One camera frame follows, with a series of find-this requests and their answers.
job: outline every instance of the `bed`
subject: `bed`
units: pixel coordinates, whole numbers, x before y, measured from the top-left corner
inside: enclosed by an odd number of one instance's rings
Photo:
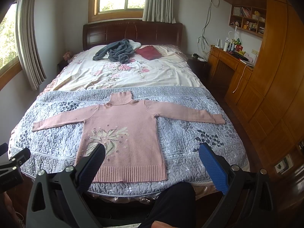
[[[123,20],[84,25],[84,51],[45,88],[12,131],[9,155],[28,147],[31,158],[21,168],[35,178],[40,169],[48,173],[73,165],[82,133],[82,124],[65,125],[34,134],[32,123],[91,104],[104,104],[113,92],[130,90],[134,99],[169,101],[191,108],[221,113],[225,125],[185,122],[159,117],[158,137],[167,164],[168,180],[146,183],[92,183],[95,196],[113,202],[149,202],[171,185],[187,181],[197,199],[216,189],[198,157],[199,144],[207,142],[230,164],[249,171],[246,151],[231,121],[187,65],[180,51],[182,24]],[[123,38],[153,45],[162,57],[152,61],[134,54],[129,64],[108,59],[93,61],[105,45]]]

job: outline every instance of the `red pillow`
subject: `red pillow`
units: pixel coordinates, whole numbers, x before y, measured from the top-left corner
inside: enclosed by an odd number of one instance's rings
[[[141,55],[142,57],[148,60],[154,60],[162,57],[162,54],[160,54],[152,45],[137,49],[135,53]]]

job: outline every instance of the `nightstand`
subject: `nightstand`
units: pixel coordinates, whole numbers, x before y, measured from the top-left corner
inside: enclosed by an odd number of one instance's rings
[[[64,67],[66,67],[68,65],[67,61],[65,61],[64,59],[57,64],[57,74],[60,74],[60,72],[64,69]]]
[[[186,54],[188,57],[188,65],[194,74],[200,79],[200,81],[205,84],[208,80],[210,66],[207,62],[199,61],[193,58],[190,54]]]

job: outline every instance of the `silver bolt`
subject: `silver bolt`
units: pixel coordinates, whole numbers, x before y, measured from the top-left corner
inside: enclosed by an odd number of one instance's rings
[[[38,175],[39,176],[42,176],[42,175],[44,175],[45,174],[45,170],[39,170],[39,172],[38,172]]]
[[[231,169],[233,171],[238,171],[240,168],[236,164],[234,164],[234,165],[231,166]]]
[[[265,169],[261,169],[260,170],[260,173],[262,173],[262,175],[266,175],[267,174],[267,171]]]
[[[73,171],[74,170],[74,167],[73,166],[68,166],[68,167],[66,167],[66,169],[65,169],[65,171],[66,172],[71,172],[71,171]]]

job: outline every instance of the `bed headboard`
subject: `bed headboard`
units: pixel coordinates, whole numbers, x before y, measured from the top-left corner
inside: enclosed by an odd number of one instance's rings
[[[181,46],[182,23],[149,22],[142,20],[107,21],[83,26],[83,50],[132,39],[142,45]]]

